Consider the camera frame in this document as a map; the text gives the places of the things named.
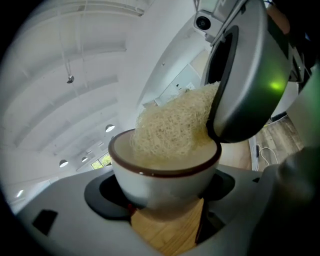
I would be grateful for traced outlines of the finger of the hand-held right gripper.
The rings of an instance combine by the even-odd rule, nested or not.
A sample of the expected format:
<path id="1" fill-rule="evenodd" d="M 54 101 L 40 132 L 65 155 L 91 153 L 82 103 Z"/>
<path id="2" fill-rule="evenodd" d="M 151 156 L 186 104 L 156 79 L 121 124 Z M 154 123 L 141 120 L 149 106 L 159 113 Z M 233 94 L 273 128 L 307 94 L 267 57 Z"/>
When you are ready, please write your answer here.
<path id="1" fill-rule="evenodd" d="M 220 143 L 253 137 L 285 91 L 292 51 L 261 0 L 238 0 L 212 41 L 202 84 L 218 83 L 206 123 Z"/>

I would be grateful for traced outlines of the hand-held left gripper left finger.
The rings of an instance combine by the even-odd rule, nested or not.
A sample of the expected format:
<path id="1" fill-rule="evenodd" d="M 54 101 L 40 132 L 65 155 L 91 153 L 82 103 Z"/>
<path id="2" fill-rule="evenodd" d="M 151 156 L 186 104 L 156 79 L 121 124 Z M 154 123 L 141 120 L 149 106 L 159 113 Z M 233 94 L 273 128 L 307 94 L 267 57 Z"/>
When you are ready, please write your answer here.
<path id="1" fill-rule="evenodd" d="M 51 256 L 156 256 L 131 226 L 134 205 L 111 170 L 54 182 L 17 218 Z"/>

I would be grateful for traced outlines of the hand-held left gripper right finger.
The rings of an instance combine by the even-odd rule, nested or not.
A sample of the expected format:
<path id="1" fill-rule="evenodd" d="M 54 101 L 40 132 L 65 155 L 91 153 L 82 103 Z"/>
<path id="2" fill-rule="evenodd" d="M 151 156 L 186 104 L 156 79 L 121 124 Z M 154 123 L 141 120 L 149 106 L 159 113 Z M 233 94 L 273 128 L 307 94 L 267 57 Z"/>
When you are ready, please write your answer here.
<path id="1" fill-rule="evenodd" d="M 320 150 L 306 147 L 262 173 L 235 217 L 189 256 L 317 256 Z"/>

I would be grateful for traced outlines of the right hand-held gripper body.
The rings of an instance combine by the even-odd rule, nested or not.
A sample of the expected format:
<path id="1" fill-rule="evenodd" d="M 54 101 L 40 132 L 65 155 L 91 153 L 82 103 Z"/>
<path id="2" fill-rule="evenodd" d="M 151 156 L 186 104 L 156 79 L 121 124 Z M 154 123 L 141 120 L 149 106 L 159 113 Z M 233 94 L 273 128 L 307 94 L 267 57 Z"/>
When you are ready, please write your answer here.
<path id="1" fill-rule="evenodd" d="M 224 23 L 239 2 L 239 0 L 201 0 L 199 9 Z"/>

